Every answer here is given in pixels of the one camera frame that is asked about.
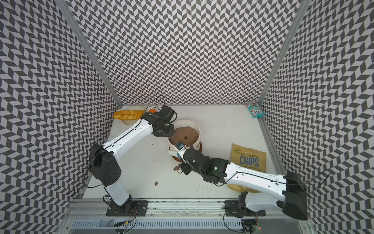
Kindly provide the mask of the white ceramic pot with mud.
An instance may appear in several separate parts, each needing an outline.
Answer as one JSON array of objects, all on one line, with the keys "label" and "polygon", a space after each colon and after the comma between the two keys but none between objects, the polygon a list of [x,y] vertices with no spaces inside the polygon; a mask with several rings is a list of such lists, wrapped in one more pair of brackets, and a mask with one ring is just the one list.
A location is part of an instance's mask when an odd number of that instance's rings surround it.
[{"label": "white ceramic pot with mud", "polygon": [[174,145],[182,141],[187,149],[191,146],[198,150],[201,142],[201,130],[199,126],[191,120],[179,120],[173,123],[174,135],[168,138],[169,148],[175,149]]}]

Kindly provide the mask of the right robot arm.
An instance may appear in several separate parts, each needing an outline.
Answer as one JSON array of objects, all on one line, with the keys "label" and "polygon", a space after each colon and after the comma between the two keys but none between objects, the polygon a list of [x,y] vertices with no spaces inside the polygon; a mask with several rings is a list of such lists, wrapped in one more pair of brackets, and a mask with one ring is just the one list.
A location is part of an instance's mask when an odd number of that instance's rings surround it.
[{"label": "right robot arm", "polygon": [[288,171],[286,175],[267,174],[224,159],[205,156],[193,147],[186,148],[181,142],[174,147],[185,175],[195,172],[204,181],[215,185],[240,185],[261,192],[258,199],[241,199],[246,210],[254,213],[273,206],[291,218],[308,219],[307,188],[296,173]]}]

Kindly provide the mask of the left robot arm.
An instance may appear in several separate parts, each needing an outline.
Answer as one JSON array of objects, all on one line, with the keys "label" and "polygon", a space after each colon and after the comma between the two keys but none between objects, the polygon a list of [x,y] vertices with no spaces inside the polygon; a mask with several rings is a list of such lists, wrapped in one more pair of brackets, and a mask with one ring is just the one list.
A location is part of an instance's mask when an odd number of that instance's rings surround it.
[{"label": "left robot arm", "polygon": [[132,197],[126,191],[121,180],[120,159],[143,138],[171,137],[174,133],[172,124],[178,114],[169,106],[162,106],[156,112],[145,112],[128,130],[103,145],[94,144],[89,150],[88,172],[101,182],[110,197],[109,208],[118,210],[122,215],[130,215]]}]

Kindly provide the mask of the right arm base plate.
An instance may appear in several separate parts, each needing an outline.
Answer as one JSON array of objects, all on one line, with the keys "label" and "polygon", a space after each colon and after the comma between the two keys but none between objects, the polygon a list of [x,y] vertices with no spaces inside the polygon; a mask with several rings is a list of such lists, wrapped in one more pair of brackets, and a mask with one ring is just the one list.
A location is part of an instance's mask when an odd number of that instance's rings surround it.
[{"label": "right arm base plate", "polygon": [[245,202],[238,200],[225,200],[224,201],[224,210],[227,216],[233,216],[236,218],[243,218],[245,216],[266,216],[265,210],[252,211],[246,207]]}]

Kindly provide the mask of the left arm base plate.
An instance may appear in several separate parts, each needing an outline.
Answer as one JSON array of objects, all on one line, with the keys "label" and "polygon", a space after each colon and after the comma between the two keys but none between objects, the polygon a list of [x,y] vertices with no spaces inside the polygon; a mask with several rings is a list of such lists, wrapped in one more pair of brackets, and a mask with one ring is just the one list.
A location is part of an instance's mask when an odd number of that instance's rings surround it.
[{"label": "left arm base plate", "polygon": [[127,200],[123,205],[119,206],[112,200],[109,203],[109,207],[106,212],[106,216],[109,217],[123,217],[135,215],[136,217],[146,216],[148,209],[147,200]]}]

